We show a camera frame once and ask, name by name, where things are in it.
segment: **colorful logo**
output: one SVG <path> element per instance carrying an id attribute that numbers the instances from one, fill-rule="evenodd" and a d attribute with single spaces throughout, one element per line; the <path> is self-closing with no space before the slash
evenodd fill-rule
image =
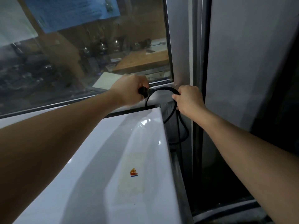
<path id="1" fill-rule="evenodd" d="M 136 172 L 135 168 L 133 168 L 133 169 L 130 171 L 130 175 L 131 175 L 131 177 L 136 177 L 136 176 L 138 176 L 138 173 Z"/>

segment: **power cord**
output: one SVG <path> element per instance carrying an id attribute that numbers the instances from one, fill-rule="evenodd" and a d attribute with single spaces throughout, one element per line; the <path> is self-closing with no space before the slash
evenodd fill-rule
<path id="1" fill-rule="evenodd" d="M 145 107 L 147 107 L 147 102 L 148 102 L 150 96 L 151 96 L 154 92 L 156 92 L 156 91 L 158 91 L 158 90 L 169 90 L 169 91 L 173 92 L 174 94 L 180 95 L 180 93 L 179 93 L 176 89 L 174 89 L 174 88 L 172 88 L 172 87 L 169 87 L 169 86 L 163 86 L 163 87 L 159 87 L 159 88 L 157 88 L 157 89 L 147 89 L 147 88 L 145 88 L 145 87 L 141 87 L 141 88 L 138 90 L 138 92 L 139 92 L 140 94 L 142 94 L 142 95 L 144 96 L 144 98 L 147 98 L 146 101 L 145 101 Z M 186 134 L 185 134 L 185 136 L 184 136 L 182 139 L 179 138 L 179 141 L 178 141 L 178 142 L 169 143 L 169 145 L 177 145 L 177 144 L 181 144 L 182 142 L 184 142 L 184 141 L 189 137 L 189 130 L 188 130 L 186 124 L 184 123 L 184 121 L 183 121 L 183 119 L 182 119 L 182 117 L 181 117 L 181 113 L 176 109 L 176 107 L 178 106 L 177 103 L 176 103 L 176 101 L 174 101 L 174 102 L 175 102 L 175 104 L 174 104 L 174 108 L 173 108 L 171 114 L 167 117 L 167 119 L 166 119 L 163 123 L 164 123 L 164 124 L 167 123 L 168 120 L 173 116 L 174 112 L 176 112 L 176 115 L 177 115 L 178 119 L 180 120 L 180 122 L 182 123 L 183 127 L 184 127 L 185 130 L 186 130 Z"/>

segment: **hand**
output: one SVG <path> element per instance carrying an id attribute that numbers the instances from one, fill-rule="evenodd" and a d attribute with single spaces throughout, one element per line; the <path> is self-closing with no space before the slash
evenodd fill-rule
<path id="1" fill-rule="evenodd" d="M 202 93 L 197 86 L 183 85 L 178 89 L 180 95 L 173 94 L 172 98 L 178 104 L 178 110 L 185 116 L 193 119 L 198 111 L 207 110 Z"/>
<path id="2" fill-rule="evenodd" d="M 140 87 L 149 88 L 149 82 L 145 75 L 123 75 L 110 88 L 120 98 L 123 106 L 134 105 L 144 99 L 144 96 L 138 93 Z"/>

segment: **wooden table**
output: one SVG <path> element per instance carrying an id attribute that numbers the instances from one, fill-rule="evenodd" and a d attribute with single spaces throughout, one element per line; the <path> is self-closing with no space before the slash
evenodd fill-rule
<path id="1" fill-rule="evenodd" d="M 145 50 L 131 51 L 113 69 L 115 73 L 134 73 L 169 65 L 168 51 L 146 54 Z"/>

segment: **gray wall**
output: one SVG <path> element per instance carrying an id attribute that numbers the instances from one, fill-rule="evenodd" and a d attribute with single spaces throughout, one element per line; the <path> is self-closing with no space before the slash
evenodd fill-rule
<path id="1" fill-rule="evenodd" d="M 207 107 L 250 130 L 296 34 L 299 0 L 212 0 Z M 218 152 L 205 134 L 203 167 Z"/>

